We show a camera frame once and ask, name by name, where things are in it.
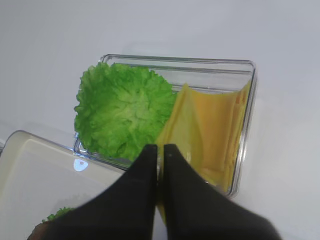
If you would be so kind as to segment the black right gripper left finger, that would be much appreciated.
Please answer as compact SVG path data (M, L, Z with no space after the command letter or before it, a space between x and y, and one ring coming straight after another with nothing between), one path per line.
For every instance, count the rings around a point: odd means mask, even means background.
M48 221L42 240L150 240L157 191L156 145L146 145L108 189Z

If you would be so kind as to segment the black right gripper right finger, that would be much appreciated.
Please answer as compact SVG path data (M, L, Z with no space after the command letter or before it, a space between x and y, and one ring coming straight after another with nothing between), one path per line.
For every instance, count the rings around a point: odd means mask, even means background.
M267 219L206 183L174 144L164 146L161 186L169 240L281 239Z

